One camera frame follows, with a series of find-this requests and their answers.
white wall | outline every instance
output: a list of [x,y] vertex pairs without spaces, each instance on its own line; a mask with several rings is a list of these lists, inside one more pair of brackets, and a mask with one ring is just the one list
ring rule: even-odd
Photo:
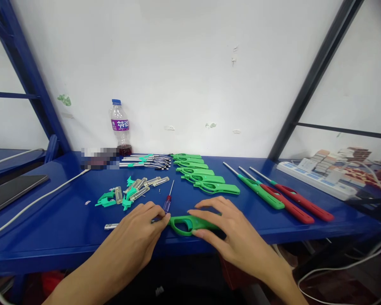
[[[381,133],[381,0],[365,0],[300,122]],[[381,139],[297,127],[281,158],[319,149],[368,148],[381,159]]]
[[74,150],[118,98],[136,152],[266,157],[342,0],[12,2]]
[[[25,93],[0,43],[0,92]],[[48,139],[29,100],[0,98],[0,148],[34,149]]]

plastic bottle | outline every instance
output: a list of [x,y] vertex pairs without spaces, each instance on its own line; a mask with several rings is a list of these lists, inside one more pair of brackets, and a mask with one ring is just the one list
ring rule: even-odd
[[130,145],[130,127],[128,125],[127,115],[121,106],[121,100],[111,100],[113,109],[111,110],[111,126],[117,139],[117,148],[120,155],[131,155],[132,147]]

right hand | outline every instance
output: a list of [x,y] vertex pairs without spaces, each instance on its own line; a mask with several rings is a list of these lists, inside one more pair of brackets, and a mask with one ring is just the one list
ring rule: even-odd
[[274,281],[292,277],[288,263],[272,250],[230,200],[219,196],[195,206],[197,209],[202,207],[213,207],[221,216],[201,210],[189,210],[188,213],[217,225],[227,237],[222,240],[204,229],[192,233],[214,246],[226,261],[269,286],[275,284]]

phone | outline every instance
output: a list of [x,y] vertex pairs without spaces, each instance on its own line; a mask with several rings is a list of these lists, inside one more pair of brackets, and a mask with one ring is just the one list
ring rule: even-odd
[[0,185],[0,210],[47,180],[47,175],[19,176]]

screwdriver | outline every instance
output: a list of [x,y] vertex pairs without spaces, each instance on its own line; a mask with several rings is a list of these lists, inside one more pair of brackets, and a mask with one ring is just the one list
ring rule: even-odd
[[294,201],[299,203],[301,206],[303,206],[305,209],[307,209],[309,212],[313,213],[313,215],[319,217],[321,220],[324,220],[326,222],[332,221],[334,219],[334,216],[325,210],[321,209],[317,205],[313,204],[310,202],[308,199],[304,198],[302,195],[298,194],[296,191],[293,189],[290,189],[287,186],[283,186],[281,184],[278,184],[274,180],[271,180],[270,178],[264,176],[261,174],[259,171],[256,169],[252,168],[250,166],[250,169],[254,171],[255,173],[259,174],[261,177],[269,181],[273,186],[275,186],[277,189],[282,191],[285,195],[288,197],[292,198]]
[[227,166],[233,173],[235,173],[237,175],[237,177],[240,178],[241,181],[243,181],[245,184],[247,184],[248,187],[254,191],[254,193],[256,193],[258,196],[260,196],[262,199],[264,199],[265,202],[267,202],[274,209],[280,210],[280,209],[285,208],[285,205],[281,201],[272,197],[257,182],[244,177],[242,174],[239,174],[230,165],[228,165],[226,162],[223,162],[223,164],[225,166]]
[[170,190],[170,192],[169,192],[169,195],[166,197],[166,200],[165,200],[165,203],[164,203],[164,207],[163,207],[163,209],[164,209],[164,211],[165,211],[165,214],[168,213],[168,211],[169,211],[169,207],[171,206],[171,193],[172,193],[172,188],[174,187],[174,182],[175,182],[175,180],[172,181],[171,190]]
[[278,192],[276,189],[273,189],[272,187],[270,186],[266,186],[265,184],[263,184],[261,181],[259,181],[258,179],[255,179],[253,176],[251,176],[244,168],[242,168],[241,166],[238,167],[242,172],[244,172],[244,174],[246,174],[247,176],[249,176],[252,180],[254,180],[255,182],[257,182],[267,193],[269,193],[270,195],[272,195],[273,197],[275,197],[276,199],[278,199],[279,201],[281,201],[284,205],[285,205],[285,210],[287,210],[289,213],[291,213],[297,220],[299,220],[300,222],[304,223],[304,224],[312,224],[312,223],[315,223],[315,220],[309,216],[308,214],[306,214],[305,212],[303,212],[301,209],[299,209],[298,207],[296,207],[295,205],[293,205],[288,199],[286,199],[280,192]]

